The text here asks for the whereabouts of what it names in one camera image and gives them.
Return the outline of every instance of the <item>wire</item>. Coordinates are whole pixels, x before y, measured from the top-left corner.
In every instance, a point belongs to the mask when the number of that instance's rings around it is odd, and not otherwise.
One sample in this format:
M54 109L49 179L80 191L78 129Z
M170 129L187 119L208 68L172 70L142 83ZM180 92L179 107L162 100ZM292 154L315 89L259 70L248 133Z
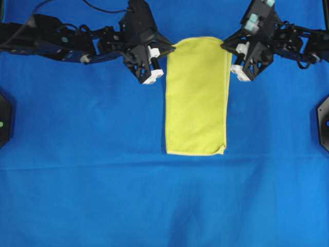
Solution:
M126 9L121 9L121 10L116 10L116 11L109 11L109 10L105 10L105 9L101 9L98 8L94 5L92 5L90 2L88 2L87 0L82 0L85 4L87 4L89 7L96 9L98 11L104 12L104 13L108 13L108 14L117 14L117 13L124 13L124 12L128 12L131 11L130 9L126 10Z
M65 23L65 24L61 25L59 28L56 29L56 31L59 31L59 30L63 29L64 27L73 27L76 31L76 34L79 33L79 29L75 25L69 24L69 23Z
M35 14L35 13L37 13L37 11L42 7L42 6L44 6L44 5L46 5L46 4L48 4L49 2L51 2L51 1L53 1L53 0L45 0L45 1L43 1L43 2L41 2L41 3L39 3L34 9L33 9L33 11L32 11L32 14L31 14L31 16L29 17L29 19L26 21L26 23L25 24L23 24L9 39L7 39L4 43L2 43L2 44L0 44L0 47L3 47L3 46L6 46L6 45L8 45L11 41L13 41L18 35L20 35L24 30L25 30L25 28L27 28L29 25L28 25L28 23L29 23L29 21L30 21L30 19L33 17L33 15Z

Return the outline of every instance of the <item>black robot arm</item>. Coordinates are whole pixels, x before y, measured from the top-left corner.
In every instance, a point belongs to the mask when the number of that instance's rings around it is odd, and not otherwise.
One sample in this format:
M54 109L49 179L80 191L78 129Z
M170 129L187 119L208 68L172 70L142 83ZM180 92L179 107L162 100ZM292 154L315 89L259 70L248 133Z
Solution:
M323 9L328 27L329 0L323 0ZM241 81L254 80L273 62L274 54L297 61L301 69L322 60L329 62L329 31L282 22L275 12L275 0L252 0L241 24L222 45L237 56L231 71ZM308 39L304 50L302 38Z
M0 24L0 49L15 55L39 55L63 62L93 64L123 56L124 64L141 84L152 84L163 75L158 59L174 51L161 35L144 0L130 0L120 30L106 26L91 31L63 24L59 19L35 14L15 39L6 42L21 24ZM95 48L93 40L98 40Z

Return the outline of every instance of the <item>cloth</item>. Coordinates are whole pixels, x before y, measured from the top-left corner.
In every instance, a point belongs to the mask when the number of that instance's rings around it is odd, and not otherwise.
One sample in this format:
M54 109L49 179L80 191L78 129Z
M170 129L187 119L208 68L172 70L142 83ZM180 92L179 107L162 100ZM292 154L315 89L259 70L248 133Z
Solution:
M222 43L212 37L185 39L168 57L168 154L224 154L232 55Z
M7 1L5 22L24 23L39 2ZM177 43L229 37L250 1L148 3ZM321 1L277 1L276 10L325 28ZM40 13L91 29L118 30L122 17L82 1ZM328 81L327 63L300 70L278 56L254 82L231 75L225 155L189 157L166 154L165 78L139 85L122 59L84 66L1 53L16 120L0 149L0 246L328 246L329 155L316 115Z

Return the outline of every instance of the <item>blue fabric surface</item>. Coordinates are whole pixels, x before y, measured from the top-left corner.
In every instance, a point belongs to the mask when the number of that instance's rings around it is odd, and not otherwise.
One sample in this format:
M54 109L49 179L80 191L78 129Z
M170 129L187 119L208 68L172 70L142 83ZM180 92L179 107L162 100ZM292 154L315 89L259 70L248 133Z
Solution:
M38 2L8 1L6 22L24 22ZM249 5L148 2L173 42L224 39ZM276 9L324 28L321 1ZM60 0L41 13L92 29L118 29L122 16ZM0 150L1 247L329 245L329 159L316 119L327 64L299 70L275 57L255 82L232 76L228 149L215 157L166 155L166 80L141 86L121 59L83 66L1 54L0 68L0 87L16 99L14 138Z

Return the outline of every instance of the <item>yellow towel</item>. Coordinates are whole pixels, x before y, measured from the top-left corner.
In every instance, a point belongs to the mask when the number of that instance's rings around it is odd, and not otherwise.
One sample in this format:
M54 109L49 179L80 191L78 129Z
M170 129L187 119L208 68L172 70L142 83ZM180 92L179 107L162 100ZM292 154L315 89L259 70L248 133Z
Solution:
M190 38L168 57L168 154L224 154L232 55L212 37Z

